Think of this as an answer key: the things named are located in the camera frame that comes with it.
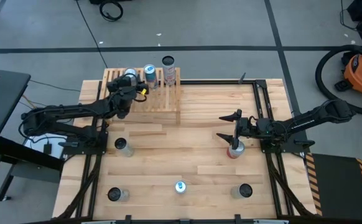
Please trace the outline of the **Celsius tropical vibe can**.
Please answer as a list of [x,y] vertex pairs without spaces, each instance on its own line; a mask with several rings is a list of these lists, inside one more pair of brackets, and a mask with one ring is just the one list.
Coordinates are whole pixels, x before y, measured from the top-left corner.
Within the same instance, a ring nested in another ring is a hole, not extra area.
[[126,157],[131,157],[134,154],[134,149],[129,145],[125,138],[117,138],[114,142],[114,146]]

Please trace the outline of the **wooden slatted shelf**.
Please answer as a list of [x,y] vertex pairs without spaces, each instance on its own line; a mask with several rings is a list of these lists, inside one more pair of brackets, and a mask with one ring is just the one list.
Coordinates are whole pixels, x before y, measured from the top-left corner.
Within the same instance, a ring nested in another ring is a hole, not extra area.
[[[104,70],[100,99],[109,96],[106,85],[122,75],[125,70],[125,68],[106,68]],[[145,102],[138,103],[134,101],[129,114],[124,119],[118,119],[115,116],[111,120],[124,123],[180,124],[180,69],[176,68],[175,71],[175,84],[166,85],[163,69],[156,68],[158,88],[150,90]]]

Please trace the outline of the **black hazard-striped mat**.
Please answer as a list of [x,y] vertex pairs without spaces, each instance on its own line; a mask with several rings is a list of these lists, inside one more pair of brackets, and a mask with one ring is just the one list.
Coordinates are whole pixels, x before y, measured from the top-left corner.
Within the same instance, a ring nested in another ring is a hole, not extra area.
[[305,161],[317,214],[362,221],[362,160],[308,153]]

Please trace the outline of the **black-lidded white yellow can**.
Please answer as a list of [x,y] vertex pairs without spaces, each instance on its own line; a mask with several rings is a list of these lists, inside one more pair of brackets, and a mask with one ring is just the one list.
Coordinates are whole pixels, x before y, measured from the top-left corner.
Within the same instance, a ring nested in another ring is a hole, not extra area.
[[232,187],[231,196],[235,199],[249,198],[253,194],[253,188],[246,183]]

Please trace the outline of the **dark grey desk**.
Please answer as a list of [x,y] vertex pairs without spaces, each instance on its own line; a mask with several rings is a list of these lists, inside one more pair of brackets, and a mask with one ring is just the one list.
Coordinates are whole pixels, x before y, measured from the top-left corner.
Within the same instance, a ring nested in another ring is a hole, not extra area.
[[[30,75],[0,70],[0,133],[26,90]],[[10,139],[0,136],[0,163],[11,165],[0,186],[0,202],[9,200],[6,192],[14,178],[13,169],[19,164],[30,164],[36,168],[46,168],[60,172],[64,161],[39,152]]]

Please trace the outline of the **Spindrift raspberry lime can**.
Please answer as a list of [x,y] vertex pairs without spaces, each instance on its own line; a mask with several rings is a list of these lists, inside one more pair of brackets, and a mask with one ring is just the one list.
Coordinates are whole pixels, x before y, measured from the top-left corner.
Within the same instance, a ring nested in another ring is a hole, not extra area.
[[128,79],[131,86],[137,85],[137,71],[134,68],[127,68],[124,71],[123,77]]
[[237,159],[244,152],[245,152],[245,145],[241,141],[238,142],[237,147],[235,149],[233,149],[233,145],[230,144],[229,148],[226,151],[227,156],[231,159]]

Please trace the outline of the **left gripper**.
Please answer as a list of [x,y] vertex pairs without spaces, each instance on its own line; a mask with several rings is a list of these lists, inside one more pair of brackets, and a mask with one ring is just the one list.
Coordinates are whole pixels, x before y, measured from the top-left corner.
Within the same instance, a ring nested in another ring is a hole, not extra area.
[[149,86],[137,76],[137,85],[131,86],[126,77],[120,76],[107,84],[110,98],[119,110],[129,111],[133,101],[142,103],[147,100]]

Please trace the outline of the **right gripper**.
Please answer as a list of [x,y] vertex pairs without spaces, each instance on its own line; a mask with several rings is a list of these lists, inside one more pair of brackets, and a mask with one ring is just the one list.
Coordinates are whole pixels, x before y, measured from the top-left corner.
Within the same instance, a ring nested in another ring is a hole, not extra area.
[[223,121],[237,121],[236,122],[236,137],[232,135],[217,133],[216,135],[225,140],[232,149],[239,147],[238,137],[262,139],[263,135],[258,128],[252,124],[251,120],[256,120],[254,117],[242,118],[242,111],[237,109],[233,114],[227,116],[220,116],[219,119]]

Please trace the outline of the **blue silver Red Bull can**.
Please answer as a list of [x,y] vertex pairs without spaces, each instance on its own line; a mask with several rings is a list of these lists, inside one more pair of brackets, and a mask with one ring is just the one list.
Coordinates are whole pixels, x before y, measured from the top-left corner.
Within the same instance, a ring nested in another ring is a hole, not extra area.
[[187,190],[187,185],[184,181],[180,180],[175,183],[174,189],[177,194],[184,194]]
[[144,76],[146,79],[146,83],[149,85],[150,89],[157,89],[158,87],[158,80],[156,74],[155,66],[148,64],[144,67]]

